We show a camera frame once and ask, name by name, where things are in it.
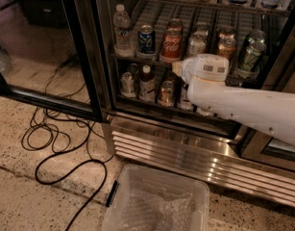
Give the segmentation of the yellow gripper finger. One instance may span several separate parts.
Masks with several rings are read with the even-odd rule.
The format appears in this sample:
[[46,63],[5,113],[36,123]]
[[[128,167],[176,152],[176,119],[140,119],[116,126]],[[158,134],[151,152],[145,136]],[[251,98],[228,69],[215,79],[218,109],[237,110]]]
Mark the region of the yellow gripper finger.
[[174,62],[172,64],[172,71],[177,75],[180,76],[181,75],[181,62]]

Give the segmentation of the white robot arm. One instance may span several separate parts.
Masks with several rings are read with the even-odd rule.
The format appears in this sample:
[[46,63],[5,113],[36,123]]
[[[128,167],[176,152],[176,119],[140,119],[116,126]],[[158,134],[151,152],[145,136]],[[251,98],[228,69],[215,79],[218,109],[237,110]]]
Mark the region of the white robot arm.
[[229,87],[229,66],[224,57],[199,54],[172,70],[188,84],[192,104],[295,146],[295,93]]

